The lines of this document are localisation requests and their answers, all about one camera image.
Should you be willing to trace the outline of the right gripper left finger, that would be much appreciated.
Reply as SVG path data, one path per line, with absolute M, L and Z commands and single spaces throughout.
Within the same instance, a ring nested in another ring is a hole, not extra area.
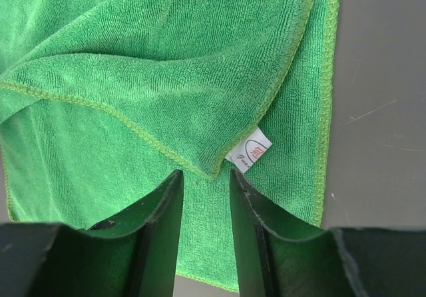
M 88 230 L 77 296 L 172 296 L 184 174 L 173 171 L 153 191 Z

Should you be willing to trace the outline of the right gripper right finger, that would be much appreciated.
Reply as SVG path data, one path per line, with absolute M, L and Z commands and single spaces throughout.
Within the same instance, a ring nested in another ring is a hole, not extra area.
M 241 296 L 352 296 L 332 232 L 295 217 L 230 172 Z

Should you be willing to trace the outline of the green towel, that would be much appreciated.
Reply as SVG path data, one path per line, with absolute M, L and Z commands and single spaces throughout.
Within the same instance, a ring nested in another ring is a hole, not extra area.
M 339 0 L 1 0 L 15 222 L 88 228 L 184 173 L 177 273 L 238 290 L 230 170 L 323 212 Z

